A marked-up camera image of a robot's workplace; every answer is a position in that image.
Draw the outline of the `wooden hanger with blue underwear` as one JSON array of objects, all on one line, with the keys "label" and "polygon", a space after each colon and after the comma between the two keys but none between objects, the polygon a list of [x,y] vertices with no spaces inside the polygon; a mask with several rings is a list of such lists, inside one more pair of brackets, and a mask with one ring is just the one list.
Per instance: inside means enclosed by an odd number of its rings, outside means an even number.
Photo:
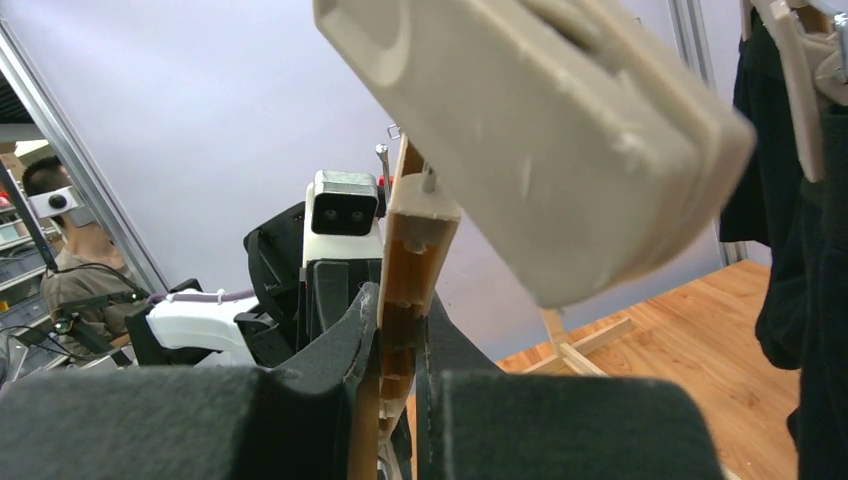
[{"label": "wooden hanger with blue underwear", "polygon": [[313,15],[402,133],[379,296],[391,399],[460,216],[537,306],[567,307],[685,250],[754,145],[616,1],[317,1]]}]

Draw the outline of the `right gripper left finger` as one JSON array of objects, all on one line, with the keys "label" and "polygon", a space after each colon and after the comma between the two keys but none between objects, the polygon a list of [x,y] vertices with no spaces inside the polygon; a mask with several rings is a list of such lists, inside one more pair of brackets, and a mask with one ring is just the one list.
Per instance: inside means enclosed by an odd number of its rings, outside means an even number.
[{"label": "right gripper left finger", "polygon": [[373,479],[379,289],[273,370],[60,370],[1,399],[5,479]]}]

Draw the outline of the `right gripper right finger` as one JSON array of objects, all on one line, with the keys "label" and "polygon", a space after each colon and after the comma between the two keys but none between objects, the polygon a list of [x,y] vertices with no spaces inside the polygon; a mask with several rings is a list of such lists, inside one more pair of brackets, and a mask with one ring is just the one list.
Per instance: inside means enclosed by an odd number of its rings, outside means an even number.
[{"label": "right gripper right finger", "polygon": [[416,324],[422,479],[720,479],[705,419],[656,378],[510,374],[440,300]]}]

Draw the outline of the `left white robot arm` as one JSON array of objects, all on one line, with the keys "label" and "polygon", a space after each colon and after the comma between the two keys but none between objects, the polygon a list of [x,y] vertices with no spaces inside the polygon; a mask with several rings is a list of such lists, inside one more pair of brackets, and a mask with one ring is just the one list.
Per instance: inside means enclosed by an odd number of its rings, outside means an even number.
[{"label": "left white robot arm", "polygon": [[382,241],[368,234],[311,229],[301,201],[246,235],[247,292],[204,292],[190,279],[126,318],[141,366],[276,367],[330,330],[359,289],[377,282]]}]

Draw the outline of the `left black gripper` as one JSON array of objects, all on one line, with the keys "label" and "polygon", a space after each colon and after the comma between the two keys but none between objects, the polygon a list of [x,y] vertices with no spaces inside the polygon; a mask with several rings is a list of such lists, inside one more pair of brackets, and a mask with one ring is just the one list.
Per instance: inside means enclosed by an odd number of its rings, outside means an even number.
[{"label": "left black gripper", "polygon": [[304,261],[306,213],[301,201],[244,238],[259,305],[242,316],[242,334],[262,367],[304,349],[341,319],[364,283],[380,281],[379,257]]}]

